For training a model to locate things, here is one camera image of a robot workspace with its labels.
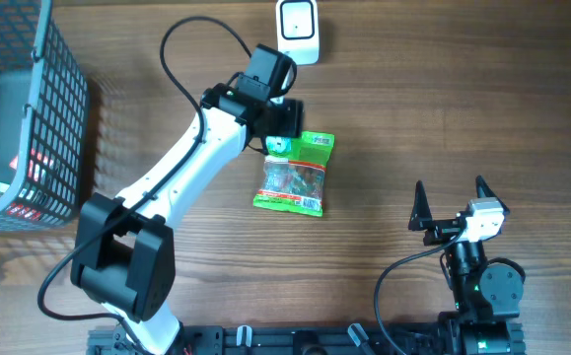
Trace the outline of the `green snack bag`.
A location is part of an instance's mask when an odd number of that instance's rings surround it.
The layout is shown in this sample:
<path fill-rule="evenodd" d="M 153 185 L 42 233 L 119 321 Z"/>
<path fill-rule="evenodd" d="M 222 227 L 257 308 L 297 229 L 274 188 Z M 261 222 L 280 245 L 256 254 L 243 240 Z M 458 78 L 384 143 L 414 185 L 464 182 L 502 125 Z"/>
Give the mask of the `green snack bag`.
<path fill-rule="evenodd" d="M 326 166 L 334 143 L 333 134 L 314 131 L 303 131 L 298 138 L 268 136 L 265 179 L 253 206 L 321 217 Z"/>

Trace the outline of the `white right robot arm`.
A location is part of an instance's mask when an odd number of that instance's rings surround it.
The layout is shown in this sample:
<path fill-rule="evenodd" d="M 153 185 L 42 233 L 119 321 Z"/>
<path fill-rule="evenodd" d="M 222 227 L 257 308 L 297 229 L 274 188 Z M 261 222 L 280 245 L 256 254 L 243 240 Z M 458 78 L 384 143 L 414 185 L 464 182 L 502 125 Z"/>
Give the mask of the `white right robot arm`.
<path fill-rule="evenodd" d="M 522 354 L 520 316 L 526 272 L 517 262 L 486 256 L 484 244 L 502 232 L 510 209 L 483 177 L 476 197 L 451 219 L 432 216 L 424 184 L 415 185 L 408 229 L 424 233 L 423 245 L 439 251 L 452 291 L 453 312 L 442 312 L 438 326 L 445 354 Z"/>

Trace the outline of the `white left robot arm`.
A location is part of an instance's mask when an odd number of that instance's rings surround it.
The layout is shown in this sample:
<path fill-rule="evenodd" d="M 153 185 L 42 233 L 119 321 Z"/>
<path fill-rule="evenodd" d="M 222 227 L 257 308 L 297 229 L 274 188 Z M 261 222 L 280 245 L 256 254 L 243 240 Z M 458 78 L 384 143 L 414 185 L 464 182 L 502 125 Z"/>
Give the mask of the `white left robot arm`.
<path fill-rule="evenodd" d="M 141 352 L 166 354 L 181 333 L 167 303 L 176 277 L 174 229 L 202 190 L 254 137 L 298 137 L 304 105 L 261 101 L 218 84 L 172 149 L 116 197 L 83 206 L 71 282 L 118 317 Z"/>

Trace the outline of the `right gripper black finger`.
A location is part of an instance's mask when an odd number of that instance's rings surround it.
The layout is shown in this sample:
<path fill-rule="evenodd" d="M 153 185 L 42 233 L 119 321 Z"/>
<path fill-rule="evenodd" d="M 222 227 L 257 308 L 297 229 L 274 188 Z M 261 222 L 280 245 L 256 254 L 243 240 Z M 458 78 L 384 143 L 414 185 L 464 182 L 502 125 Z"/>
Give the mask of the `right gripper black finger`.
<path fill-rule="evenodd" d="M 410 213 L 408 229 L 410 231 L 424 231 L 431 229 L 432 226 L 433 218 L 424 184 L 419 180 L 415 185 L 414 203 Z"/>
<path fill-rule="evenodd" d="M 504 215 L 510 214 L 508 206 L 495 194 L 495 192 L 488 186 L 483 176 L 475 178 L 475 188 L 478 198 L 495 198 L 501 205 Z"/>

